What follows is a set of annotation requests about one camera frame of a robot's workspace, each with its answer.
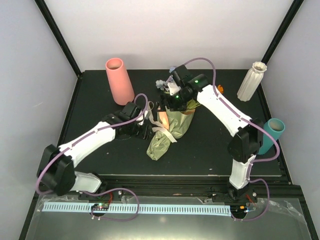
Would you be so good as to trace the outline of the cream printed ribbon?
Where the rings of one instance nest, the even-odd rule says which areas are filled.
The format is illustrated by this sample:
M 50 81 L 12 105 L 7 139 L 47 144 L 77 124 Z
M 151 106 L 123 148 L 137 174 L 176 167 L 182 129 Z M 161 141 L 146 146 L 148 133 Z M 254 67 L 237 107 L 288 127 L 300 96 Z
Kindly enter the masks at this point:
M 154 106 L 155 106 L 155 104 L 152 101 L 147 102 L 147 110 L 149 110 L 149 112 L 150 112 L 148 120 L 151 122 L 152 125 L 154 125 L 154 127 L 152 127 L 153 132 L 161 132 L 170 140 L 171 143 L 176 143 L 177 140 L 169 132 L 170 125 L 169 125 L 169 120 L 168 120 L 167 114 L 165 112 L 159 113 L 160 117 L 164 116 L 164 122 L 162 122 L 162 120 L 160 120 L 160 121 L 154 120 L 153 113 L 152 113 Z

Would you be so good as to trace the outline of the green and orange wrapping paper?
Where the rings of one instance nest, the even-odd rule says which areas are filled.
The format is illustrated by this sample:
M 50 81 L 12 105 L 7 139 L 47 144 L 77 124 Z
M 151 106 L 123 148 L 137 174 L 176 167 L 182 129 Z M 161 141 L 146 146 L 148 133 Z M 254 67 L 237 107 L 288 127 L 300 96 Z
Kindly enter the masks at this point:
M 187 103 L 185 111 L 158 112 L 154 118 L 152 110 L 156 107 L 149 101 L 148 119 L 152 124 L 152 137 L 147 148 L 146 154 L 154 161 L 159 160 L 169 149 L 170 145 L 177 143 L 188 131 L 194 117 L 196 108 L 200 106 L 195 100 Z

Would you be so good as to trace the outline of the blue artificial flower bunch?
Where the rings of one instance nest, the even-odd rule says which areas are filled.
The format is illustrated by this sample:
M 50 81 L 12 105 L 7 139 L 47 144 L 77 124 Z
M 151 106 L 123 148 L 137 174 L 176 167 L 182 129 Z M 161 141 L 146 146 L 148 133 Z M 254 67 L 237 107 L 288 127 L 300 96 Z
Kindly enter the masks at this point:
M 155 82 L 155 85 L 156 85 L 156 87 L 157 87 L 158 89 L 160 89 L 160 90 L 163 91 L 164 93 L 170 94 L 170 93 L 169 93 L 168 86 L 167 86 L 167 85 L 168 85 L 168 82 L 174 82 L 174 83 L 176 83 L 175 80 L 174 80 L 174 78 L 172 77 L 172 75 L 170 75 L 167 80 L 157 80 L 157 81 Z

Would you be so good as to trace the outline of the orange artificial flower bunch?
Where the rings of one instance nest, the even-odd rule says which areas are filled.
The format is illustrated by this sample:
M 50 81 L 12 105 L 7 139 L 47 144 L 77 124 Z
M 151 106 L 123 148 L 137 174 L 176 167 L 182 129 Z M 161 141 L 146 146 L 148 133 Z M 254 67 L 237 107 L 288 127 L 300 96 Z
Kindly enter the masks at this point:
M 224 93 L 224 88 L 220 84 L 217 86 L 217 89 L 221 94 Z

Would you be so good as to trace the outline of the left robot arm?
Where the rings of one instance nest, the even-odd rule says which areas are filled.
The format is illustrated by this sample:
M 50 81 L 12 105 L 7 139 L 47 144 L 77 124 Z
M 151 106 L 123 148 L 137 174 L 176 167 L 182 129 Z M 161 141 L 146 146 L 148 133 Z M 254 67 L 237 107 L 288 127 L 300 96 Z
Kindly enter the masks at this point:
M 42 154 L 48 164 L 39 171 L 37 183 L 43 183 L 49 192 L 63 196 L 69 192 L 88 192 L 95 199 L 103 199 L 108 192 L 101 178 L 94 173 L 76 171 L 88 155 L 116 139 L 136 137 L 146 140 L 152 128 L 145 122 L 149 109 L 141 109 L 128 102 L 122 110 L 106 115 L 92 129 L 60 146 L 49 145 Z

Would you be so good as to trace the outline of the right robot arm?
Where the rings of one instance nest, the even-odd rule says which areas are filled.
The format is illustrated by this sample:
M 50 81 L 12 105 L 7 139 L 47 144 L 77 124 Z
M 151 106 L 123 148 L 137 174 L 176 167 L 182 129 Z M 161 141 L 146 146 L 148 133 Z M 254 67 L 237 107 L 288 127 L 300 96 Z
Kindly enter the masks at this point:
M 169 92 L 160 96 L 160 110 L 185 112 L 188 102 L 194 100 L 207 108 L 229 131 L 232 140 L 227 150 L 232 157 L 232 170 L 227 185 L 227 196 L 232 202 L 240 201 L 249 188 L 250 172 L 263 143 L 259 130 L 263 123 L 238 110 L 209 83 L 206 75 L 193 76 L 185 65 L 170 73 Z

